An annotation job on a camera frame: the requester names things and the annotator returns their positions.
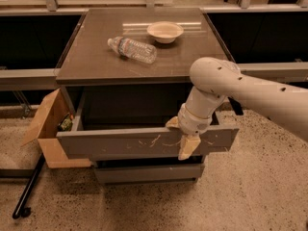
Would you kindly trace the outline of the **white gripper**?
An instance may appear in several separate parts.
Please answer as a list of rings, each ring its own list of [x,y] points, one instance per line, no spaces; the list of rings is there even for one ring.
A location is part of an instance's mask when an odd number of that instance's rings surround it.
[[[166,128],[180,128],[186,134],[181,137],[178,159],[187,160],[200,145],[201,139],[197,135],[206,132],[212,120],[210,118],[199,118],[193,115],[183,104],[178,112],[166,123]]]

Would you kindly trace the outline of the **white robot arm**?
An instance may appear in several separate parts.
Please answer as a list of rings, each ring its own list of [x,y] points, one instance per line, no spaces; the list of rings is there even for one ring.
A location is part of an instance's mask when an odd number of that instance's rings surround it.
[[[229,61],[200,58],[190,68],[192,89],[168,127],[182,131],[178,159],[191,157],[212,122],[212,114],[230,97],[308,141],[308,90],[247,76]]]

